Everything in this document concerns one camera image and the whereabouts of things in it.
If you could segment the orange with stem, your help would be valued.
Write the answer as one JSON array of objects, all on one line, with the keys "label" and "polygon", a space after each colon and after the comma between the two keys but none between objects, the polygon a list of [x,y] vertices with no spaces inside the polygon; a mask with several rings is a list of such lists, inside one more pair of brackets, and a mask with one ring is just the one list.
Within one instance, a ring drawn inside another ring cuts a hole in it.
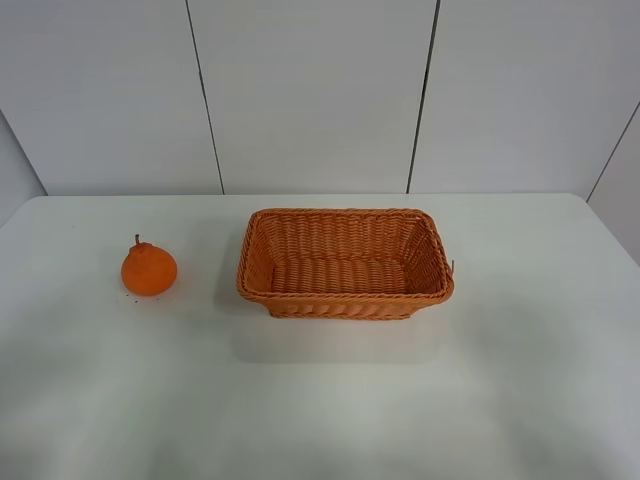
[{"label": "orange with stem", "polygon": [[177,262],[166,250],[143,242],[139,234],[134,236],[134,240],[121,266],[122,284],[135,295],[160,295],[176,281]]}]

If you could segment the orange woven wicker basket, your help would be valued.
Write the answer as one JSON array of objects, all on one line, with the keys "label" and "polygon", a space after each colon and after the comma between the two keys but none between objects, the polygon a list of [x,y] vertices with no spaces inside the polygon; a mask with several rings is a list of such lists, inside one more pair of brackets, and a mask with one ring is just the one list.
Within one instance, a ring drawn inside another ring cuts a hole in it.
[{"label": "orange woven wicker basket", "polygon": [[421,210],[274,208],[250,217],[236,287],[277,318],[401,320],[446,302],[454,279]]}]

